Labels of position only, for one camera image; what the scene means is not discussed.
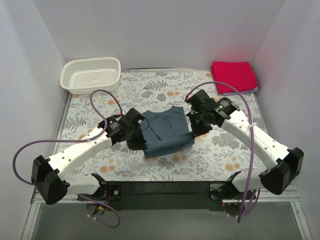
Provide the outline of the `dark teal t shirt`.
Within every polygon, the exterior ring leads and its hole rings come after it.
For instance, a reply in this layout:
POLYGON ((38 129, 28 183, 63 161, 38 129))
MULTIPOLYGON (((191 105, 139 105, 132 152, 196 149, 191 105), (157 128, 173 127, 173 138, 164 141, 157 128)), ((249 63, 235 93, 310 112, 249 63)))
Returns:
POLYGON ((145 111, 146 118, 141 123, 147 159, 179 152, 195 143, 193 132, 189 130, 184 108, 172 106, 163 112, 145 111))

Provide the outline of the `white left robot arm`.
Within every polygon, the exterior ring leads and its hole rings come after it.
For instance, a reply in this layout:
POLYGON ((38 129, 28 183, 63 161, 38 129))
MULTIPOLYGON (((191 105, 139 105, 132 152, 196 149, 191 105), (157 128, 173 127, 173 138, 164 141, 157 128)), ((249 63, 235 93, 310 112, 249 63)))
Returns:
POLYGON ((103 200, 110 194, 108 183, 97 173, 71 175, 84 162, 116 143, 126 142, 129 149, 144 150, 146 141, 141 123, 145 117, 131 108, 125 115, 114 115, 101 121, 81 142, 61 152, 34 159, 31 182, 47 205, 67 195, 103 200))

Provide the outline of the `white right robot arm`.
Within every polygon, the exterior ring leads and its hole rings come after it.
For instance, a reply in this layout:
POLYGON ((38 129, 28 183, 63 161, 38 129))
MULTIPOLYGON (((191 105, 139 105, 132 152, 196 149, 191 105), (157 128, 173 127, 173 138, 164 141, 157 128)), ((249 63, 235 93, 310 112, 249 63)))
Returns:
POLYGON ((229 98, 219 101, 203 90, 199 90, 185 102, 191 105, 187 114, 194 136, 202 136, 213 126, 229 132, 263 162, 265 168, 252 171, 250 180, 246 172, 237 171, 217 189, 226 197, 235 197, 245 190, 266 189, 275 195, 281 195, 300 174, 304 153, 277 142, 258 126, 249 123, 249 119, 229 98))

